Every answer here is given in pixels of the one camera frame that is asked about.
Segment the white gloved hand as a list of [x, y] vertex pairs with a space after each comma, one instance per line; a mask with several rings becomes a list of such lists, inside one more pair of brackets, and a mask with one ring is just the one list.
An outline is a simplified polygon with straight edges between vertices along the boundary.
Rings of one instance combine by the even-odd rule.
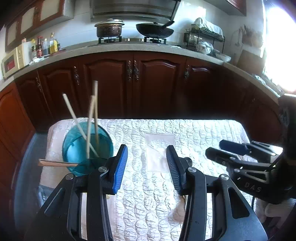
[[255, 202], [255, 214], [260, 222], [264, 223], [268, 217], [279, 218], [276, 223], [278, 228], [284, 224], [295, 205], [295, 199], [293, 198], [284, 200], [280, 204], [267, 203], [258, 198], [255, 198]]

